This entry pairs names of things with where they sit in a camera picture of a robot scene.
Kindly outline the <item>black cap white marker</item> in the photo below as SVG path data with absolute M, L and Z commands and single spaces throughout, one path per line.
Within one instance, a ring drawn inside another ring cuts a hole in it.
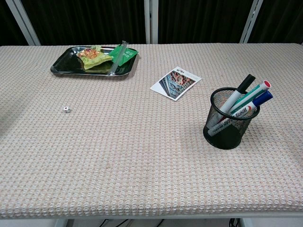
M 230 95 L 227 101 L 220 108 L 220 111 L 223 113 L 228 113 L 231 107 L 235 104 L 235 102 L 241 97 L 241 95 L 246 91 L 246 89 L 251 85 L 251 83 L 255 80 L 255 77 L 249 74 L 241 84 L 236 88 L 236 90 Z

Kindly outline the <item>black mesh pen holder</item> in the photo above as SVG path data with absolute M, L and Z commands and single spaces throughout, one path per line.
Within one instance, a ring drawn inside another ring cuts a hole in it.
M 203 135 L 205 139 L 216 148 L 232 149 L 237 147 L 251 120 L 260 112 L 259 107 L 243 117 L 232 117 L 221 112 L 220 107 L 235 90 L 236 88 L 234 87 L 219 88 L 215 90 L 210 97 L 211 107 L 203 129 Z M 227 120 L 229 125 L 215 135 L 209 135 L 208 131 L 210 128 L 214 127 L 221 119 Z

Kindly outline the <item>red cap green marker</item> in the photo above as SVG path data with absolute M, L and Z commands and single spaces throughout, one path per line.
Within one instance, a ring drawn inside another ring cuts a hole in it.
M 235 90 L 220 108 L 220 111 L 225 114 L 233 114 L 271 87 L 271 84 L 267 80 L 264 80 L 263 83 L 255 86 L 250 92 L 242 97 L 241 93 Z

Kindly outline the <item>blue cap whiteboard marker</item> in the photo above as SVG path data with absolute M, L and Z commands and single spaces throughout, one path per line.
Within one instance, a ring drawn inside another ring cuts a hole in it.
M 269 99 L 273 98 L 272 94 L 269 91 L 264 92 L 260 96 L 253 99 L 251 102 L 249 102 L 247 105 L 242 107 L 240 110 L 232 114 L 232 117 L 243 117 L 247 115 L 248 113 L 256 110 L 258 106 L 265 103 Z M 214 127 L 210 128 L 208 130 L 208 134 L 210 136 L 214 136 L 220 131 L 227 128 L 232 123 L 232 119 L 226 118 L 225 120 L 221 121 L 220 123 L 216 124 Z

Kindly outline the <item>printed photo postcard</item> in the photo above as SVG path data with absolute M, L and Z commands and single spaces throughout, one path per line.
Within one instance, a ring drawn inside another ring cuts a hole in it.
M 150 89 L 173 101 L 178 101 L 180 97 L 200 80 L 199 76 L 181 67 L 175 67 L 152 85 Z

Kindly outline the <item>beige woven tablecloth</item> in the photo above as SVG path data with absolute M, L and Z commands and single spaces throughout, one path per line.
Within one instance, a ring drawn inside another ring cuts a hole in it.
M 108 78 L 53 75 L 66 46 L 0 46 L 0 219 L 303 216 L 303 45 L 133 48 Z M 175 67 L 201 78 L 178 101 L 150 89 Z M 248 74 L 273 99 L 215 148 L 210 96 Z

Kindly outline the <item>green flat packet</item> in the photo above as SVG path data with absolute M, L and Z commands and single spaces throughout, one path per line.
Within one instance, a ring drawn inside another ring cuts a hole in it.
M 118 45 L 115 49 L 113 49 L 108 55 L 112 57 L 112 62 L 115 63 L 118 59 L 118 56 L 120 54 L 120 51 L 122 50 L 122 45 Z M 133 57 L 137 55 L 138 51 L 132 48 L 126 48 L 125 52 L 123 53 L 123 56 L 118 64 L 118 66 L 122 66 L 129 60 L 131 60 Z

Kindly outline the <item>clear plastic tube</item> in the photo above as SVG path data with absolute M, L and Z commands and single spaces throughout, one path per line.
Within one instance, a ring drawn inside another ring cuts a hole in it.
M 108 72 L 109 76 L 115 76 L 116 75 L 116 70 L 119 66 L 119 64 L 121 63 L 121 61 L 123 60 L 123 55 L 126 51 L 126 47 L 129 43 L 126 41 L 122 41 L 122 43 L 120 45 L 118 45 L 117 47 L 115 47 L 108 55 L 110 55 L 112 57 L 112 66 Z

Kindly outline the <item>yellow green snack bag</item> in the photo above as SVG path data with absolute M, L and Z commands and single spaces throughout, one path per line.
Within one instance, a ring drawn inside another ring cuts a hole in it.
M 101 47 L 101 45 L 93 45 L 76 54 L 77 57 L 82 61 L 85 70 L 112 60 L 110 55 L 101 51 Z

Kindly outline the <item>black serving tray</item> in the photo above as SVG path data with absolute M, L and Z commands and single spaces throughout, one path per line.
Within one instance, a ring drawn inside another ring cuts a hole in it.
M 78 58 L 77 53 L 89 48 L 89 46 L 75 46 L 68 48 L 51 66 L 50 70 L 54 75 L 78 75 L 78 76 L 110 76 L 108 72 L 113 64 L 112 61 L 106 61 L 91 69 L 84 69 L 83 62 Z M 101 46 L 101 51 L 104 54 L 109 54 L 114 47 Z M 138 55 L 134 56 L 122 66 L 118 66 L 116 74 L 113 77 L 128 76 L 132 69 L 135 68 L 135 63 Z

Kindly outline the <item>black curtain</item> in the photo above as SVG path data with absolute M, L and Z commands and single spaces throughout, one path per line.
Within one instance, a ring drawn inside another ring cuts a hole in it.
M 254 0 L 158 0 L 158 43 L 239 43 Z M 147 44 L 144 0 L 21 0 L 41 45 Z M 303 43 L 303 0 L 263 0 L 248 43 Z M 0 0 L 0 46 L 28 45 Z

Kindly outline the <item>upright white frame post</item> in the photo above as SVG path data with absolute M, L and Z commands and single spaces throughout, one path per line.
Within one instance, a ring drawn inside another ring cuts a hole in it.
M 144 0 L 145 39 L 147 44 L 158 44 L 159 0 Z

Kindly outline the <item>slanted white frame post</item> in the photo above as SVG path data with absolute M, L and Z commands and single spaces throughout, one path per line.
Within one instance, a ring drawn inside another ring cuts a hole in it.
M 41 43 L 26 13 L 21 0 L 5 0 L 13 14 L 23 36 L 31 46 L 40 46 Z
M 263 3 L 263 0 L 253 0 L 246 24 L 244 26 L 244 29 L 243 29 L 243 32 L 242 32 L 242 35 L 240 38 L 241 44 L 246 44 L 248 42 L 251 32 L 253 30 L 253 27 L 255 25 L 256 19 L 258 17 L 259 11 L 261 9 L 262 3 Z

